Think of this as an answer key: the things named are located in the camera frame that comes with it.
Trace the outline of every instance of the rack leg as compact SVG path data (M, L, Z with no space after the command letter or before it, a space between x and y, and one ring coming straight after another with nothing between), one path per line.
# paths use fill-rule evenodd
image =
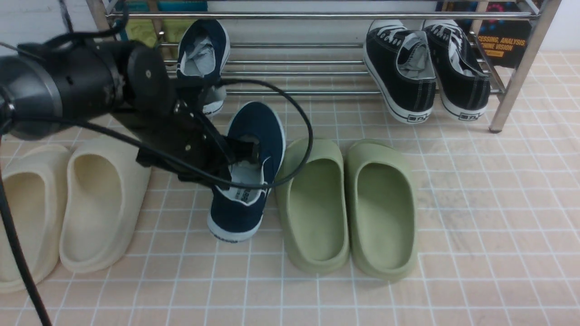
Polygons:
M106 31L111 28L106 18L107 9L102 0L86 0L86 5L89 6L90 14L93 16L99 31Z
M477 4L477 12L485 12L487 10L487 4L489 1L481 1ZM471 31L475 33L475 35L479 35L479 30L481 29L481 23L483 21L481 19L474 19L472 21Z
M156 0L147 0L147 6L149 7L150 12L159 11ZM155 37L158 41L165 42L166 39L163 29L163 21L161 19L151 19L151 21L153 22L153 28L155 29ZM161 54L164 59L171 59L171 52L168 48L161 48Z
M558 11L558 7L562 0L546 0L540 10L540 18L532 21L532 31L528 38L528 46L525 49L524 56L521 58L520 64L514 70L512 77L507 85L506 93L500 96L500 103L498 110L495 112L494 119L491 121L490 131L492 133L499 133L503 130L503 126L508 120L508 116L516 102L517 96L524 85L525 78L530 72L532 63L536 59L536 55L540 50L540 46L546 37L546 33L550 28L552 20Z

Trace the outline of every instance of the shoe lace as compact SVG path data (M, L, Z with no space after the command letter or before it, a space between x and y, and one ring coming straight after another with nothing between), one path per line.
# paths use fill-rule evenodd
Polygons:
M407 31L407 29L403 26L387 26L381 28L377 35L379 35L379 38L384 39L388 43L398 46L401 45L403 41L400 39L395 39L395 34L400 31Z
M459 50L461 52L463 49L462 31L458 26L447 24L433 25L431 31L444 40L448 40L451 37L451 45L454 49L451 47L449 51Z

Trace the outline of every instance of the sneaker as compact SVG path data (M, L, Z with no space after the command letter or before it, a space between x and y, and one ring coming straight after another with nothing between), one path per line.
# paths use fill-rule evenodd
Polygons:
M215 82L222 76L223 67L230 56L230 38L226 29L217 20L197 20L183 34L177 49L177 77L201 77ZM190 91L186 102L197 102L198 93ZM212 88L204 105L204 113L213 117L223 108L226 99L225 87Z
M399 20L373 21L364 63L396 120L418 124L429 118L436 78L424 32L410 31Z
M462 121L479 119L487 109L490 77L481 70L467 36L453 20L426 20L423 31L445 109Z
M263 103L250 102L235 114L226 133L228 137L260 144L259 164L234 164L230 168L232 182L274 182L286 150L284 127L276 112ZM212 191L208 216L211 233L231 243L250 239L260 227L270 190L223 190L213 186Z

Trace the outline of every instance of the navy canvas sneaker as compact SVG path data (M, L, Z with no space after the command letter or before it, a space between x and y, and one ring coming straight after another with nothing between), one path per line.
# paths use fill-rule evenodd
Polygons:
M230 167L232 182L270 184L280 169L286 137L280 118L270 107L249 102L232 118L228 137L260 144L259 164L243 161ZM270 190L248 190L213 186L208 216L209 230L218 239L237 243L250 239L262 222Z
M177 52L178 78L201 77L205 81L215 82L221 78L230 56L230 38L219 21L197 20L183 34ZM198 93L190 91L190 95L191 98L185 95L184 100L196 103ZM225 98L225 87L212 88L205 101L205 115L212 117L217 114Z

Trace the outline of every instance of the cream slide sandal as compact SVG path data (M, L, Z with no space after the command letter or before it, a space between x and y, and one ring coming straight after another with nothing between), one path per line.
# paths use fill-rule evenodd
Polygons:
M135 161L138 151L101 136L72 155L60 238L60 260L69 271L101 270L125 253L151 173Z
M48 276L59 261L70 157L64 146L44 145L11 164L2 175L16 233L35 283ZM0 223L0 293L22 289L24 283Z

